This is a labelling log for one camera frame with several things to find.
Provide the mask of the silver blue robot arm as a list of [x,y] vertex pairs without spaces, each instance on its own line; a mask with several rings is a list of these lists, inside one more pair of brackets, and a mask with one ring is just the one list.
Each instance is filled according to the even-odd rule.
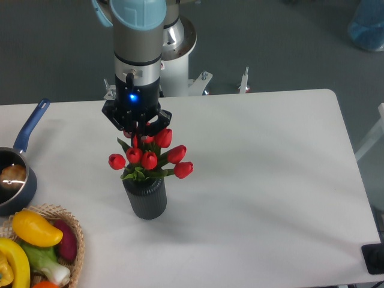
[[159,103],[165,1],[93,1],[99,21],[113,29],[115,83],[102,112],[139,143],[166,128],[172,114]]

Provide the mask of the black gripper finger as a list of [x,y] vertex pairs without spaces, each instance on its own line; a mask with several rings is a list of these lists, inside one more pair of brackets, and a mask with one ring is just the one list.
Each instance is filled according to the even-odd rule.
[[130,110],[118,100],[106,100],[101,111],[119,131],[129,135],[133,146],[137,145],[137,123]]
[[160,131],[169,126],[171,118],[171,112],[160,109],[157,114],[157,120],[148,123],[146,114],[142,113],[138,121],[138,134],[141,136],[156,136]]

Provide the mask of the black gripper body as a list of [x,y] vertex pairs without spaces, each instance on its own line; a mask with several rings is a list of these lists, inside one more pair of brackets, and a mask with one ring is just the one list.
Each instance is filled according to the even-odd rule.
[[135,121],[139,121],[142,113],[146,114],[147,121],[158,114],[160,78],[148,85],[133,85],[128,88],[124,81],[115,76],[115,84],[116,100],[132,112]]

